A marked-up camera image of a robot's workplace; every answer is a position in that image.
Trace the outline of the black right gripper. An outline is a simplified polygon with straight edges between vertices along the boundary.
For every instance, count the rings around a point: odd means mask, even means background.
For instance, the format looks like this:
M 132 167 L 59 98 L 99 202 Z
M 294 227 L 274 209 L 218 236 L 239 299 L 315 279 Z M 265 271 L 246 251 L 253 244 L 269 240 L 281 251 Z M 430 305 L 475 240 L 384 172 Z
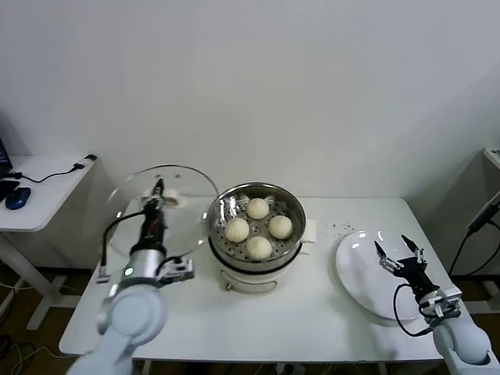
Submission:
M 425 262 L 423 249 L 404 234 L 401 237 L 413 256 L 399 260 L 401 265 L 398 268 L 398 262 L 389 258 L 380 244 L 375 241 L 374 245 L 379 257 L 379 264 L 386 271 L 393 272 L 395 277 L 406 280 L 415 296 L 425 296 L 437 291 L 439 287 L 426 274 L 427 263 Z

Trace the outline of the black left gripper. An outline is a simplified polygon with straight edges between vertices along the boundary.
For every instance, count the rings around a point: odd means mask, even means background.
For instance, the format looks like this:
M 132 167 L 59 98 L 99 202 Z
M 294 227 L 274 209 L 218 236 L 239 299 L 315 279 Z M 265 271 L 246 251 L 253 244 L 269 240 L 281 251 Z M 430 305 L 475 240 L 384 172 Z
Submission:
M 141 214 L 145 216 L 141 225 L 138 242 L 130 249 L 131 252 L 140 250 L 156 250 L 166 252 L 163 245 L 166 230 L 165 215 L 162 209 L 155 207 L 155 202 L 164 203 L 165 185 L 162 177 L 157 177 L 152 189 L 152 196 L 141 198 Z

